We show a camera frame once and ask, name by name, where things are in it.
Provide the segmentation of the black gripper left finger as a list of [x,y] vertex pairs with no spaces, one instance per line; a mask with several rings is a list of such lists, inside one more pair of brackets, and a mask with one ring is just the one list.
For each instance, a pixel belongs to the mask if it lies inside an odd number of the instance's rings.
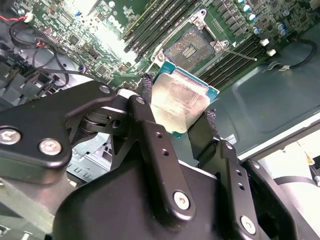
[[125,162],[144,163],[155,217],[182,226],[196,205],[162,125],[141,96],[129,98],[98,81],[4,110],[0,113],[0,175],[33,184],[53,184],[65,173],[72,148],[97,133],[119,143],[111,175]]

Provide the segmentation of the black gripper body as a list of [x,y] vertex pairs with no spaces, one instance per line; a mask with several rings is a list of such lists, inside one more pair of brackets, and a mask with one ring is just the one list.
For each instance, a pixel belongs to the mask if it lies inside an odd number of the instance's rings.
[[72,192],[55,214],[56,240],[238,240],[238,228],[225,220],[218,180],[180,165],[196,205],[186,225],[161,224],[143,165],[135,161]]

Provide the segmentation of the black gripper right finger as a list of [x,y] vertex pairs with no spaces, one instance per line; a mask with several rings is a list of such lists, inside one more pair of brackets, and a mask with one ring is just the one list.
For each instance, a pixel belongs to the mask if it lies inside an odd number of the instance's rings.
[[280,240],[298,240],[296,209],[261,166],[241,162],[216,127],[215,110],[206,110],[188,130],[199,168],[218,178],[218,219],[228,240],[262,240],[263,226],[275,224]]

